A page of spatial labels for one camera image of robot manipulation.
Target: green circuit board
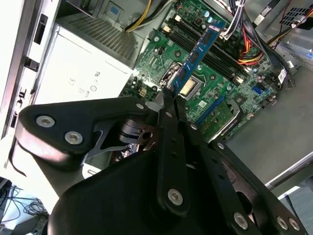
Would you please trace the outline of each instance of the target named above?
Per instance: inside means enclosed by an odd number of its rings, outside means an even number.
[[[190,22],[193,22],[198,17],[200,18],[205,9],[207,8],[198,0],[188,0],[184,7],[180,9],[173,8],[174,11],[180,12]],[[136,96],[145,101],[153,101],[158,92],[161,91],[159,82],[169,67],[175,63],[183,63],[189,53],[189,51],[184,50],[169,40],[162,32],[157,31],[140,57],[130,80],[120,96]],[[193,73],[193,77],[201,86],[187,100],[187,118],[192,122],[197,122],[201,115],[216,100],[222,100],[220,105],[215,107],[200,124],[200,130],[205,140],[209,141],[234,118],[234,114],[229,107],[229,102],[234,100],[241,109],[242,117],[226,136],[222,136],[224,139],[229,138],[253,117],[253,114],[261,108],[262,102],[269,95],[276,94],[276,90],[271,86],[264,86],[265,89],[261,94],[256,93],[252,89],[257,84],[257,78],[260,75],[267,76],[270,72],[270,65],[265,59],[258,66],[257,73],[253,73],[252,69],[250,69],[249,73],[239,74],[238,79],[240,83],[234,84],[218,71],[201,62]]]

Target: chip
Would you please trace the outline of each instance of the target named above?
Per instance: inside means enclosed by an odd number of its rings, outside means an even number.
[[[202,39],[203,44],[208,44],[210,39],[212,38],[213,34],[212,33],[207,33],[204,38]]]
[[[195,63],[196,60],[198,59],[198,57],[199,57],[199,53],[198,53],[198,52],[192,53],[192,55],[191,55],[191,57],[190,57],[191,63]]]

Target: metal panel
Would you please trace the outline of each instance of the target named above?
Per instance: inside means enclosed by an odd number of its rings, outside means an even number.
[[[127,66],[56,25],[36,85],[34,103],[117,97],[131,72]]]
[[[20,25],[0,109],[1,139],[5,136],[9,125],[9,119],[12,114],[12,109],[14,106],[16,94],[18,92],[18,85],[23,70],[23,59],[26,56],[28,47],[30,45],[30,40],[35,28],[37,14],[40,10],[40,6],[40,0],[27,0],[23,5]]]
[[[125,34],[110,22],[101,18],[90,18],[84,13],[63,17],[56,22],[130,68],[134,68],[143,44],[143,39],[136,34]]]
[[[287,28],[291,22],[294,22],[294,17],[304,14],[305,10],[308,9],[311,5],[312,5],[312,0],[292,1],[286,10],[286,14],[284,17],[285,19],[282,22],[283,30]],[[265,34],[267,36],[272,37],[279,32],[282,16],[283,16],[283,11],[278,17],[275,18],[275,20],[268,27],[268,29],[265,30]],[[297,57],[300,60],[309,59],[309,63],[313,65],[312,35],[313,35],[313,28],[311,30],[296,28],[282,39],[280,45],[282,47],[295,51],[297,54]]]
[[[313,151],[311,76],[312,72],[300,68],[294,76],[297,87],[281,92],[275,106],[257,113],[228,142],[263,183]]]

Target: ram slot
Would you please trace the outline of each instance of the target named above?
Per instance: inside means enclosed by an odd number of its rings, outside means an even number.
[[[195,43],[199,40],[201,33],[195,30],[189,23],[185,22],[183,19],[181,19],[179,22],[175,22],[175,25],[188,37],[192,38]],[[219,58],[220,62],[224,65],[228,67],[233,67],[240,72],[246,72],[245,68],[242,65],[239,65],[237,61],[232,58],[231,55],[219,48],[218,45],[214,44],[211,47],[210,52],[213,53],[217,58]]]
[[[192,42],[184,39],[179,33],[172,32],[169,34],[169,39],[171,39],[174,43],[182,47],[184,50],[190,52],[193,48]],[[211,58],[208,54],[202,60],[203,63],[208,65],[210,68],[214,69],[222,76],[227,78],[228,80],[233,79],[233,71],[229,70],[227,67],[223,67],[219,63],[217,63],[213,58]]]

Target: gray metal surface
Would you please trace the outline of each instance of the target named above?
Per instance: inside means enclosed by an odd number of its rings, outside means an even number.
[[[24,66],[24,57],[27,55],[32,34],[36,28],[36,19],[40,7],[40,0],[28,0],[25,1],[23,5],[20,25],[16,36],[11,65],[0,108],[1,139],[6,135],[9,126],[9,120],[12,115],[12,109],[15,105],[14,101],[18,93]]]
[[[76,34],[123,64],[134,68],[143,39],[134,33],[123,33],[119,26],[84,13],[58,19],[57,24]]]
[[[297,212],[303,226],[308,231],[309,235],[313,234],[313,192],[308,187],[298,189],[289,195],[293,207]],[[291,212],[291,208],[286,199],[283,198],[281,202]]]
[[[312,5],[312,0],[299,0],[299,1],[292,1],[285,13],[285,20],[283,21],[283,30],[287,28],[291,22],[294,21],[294,17],[298,16],[299,14],[304,14],[305,10],[307,10],[310,5]],[[272,37],[279,32],[280,29],[280,22],[282,19],[283,11],[273,19],[272,23],[269,27],[264,31],[264,33]],[[286,37],[284,37],[281,41],[281,46],[288,48],[292,51],[296,51],[296,55],[301,58],[303,55],[310,55],[304,56],[304,60],[306,58],[312,58],[312,49],[313,49],[313,29],[305,30],[296,28],[292,32],[290,32]]]
[[[297,87],[278,95],[278,103],[257,113],[228,146],[267,183],[313,151],[312,72],[300,68]]]

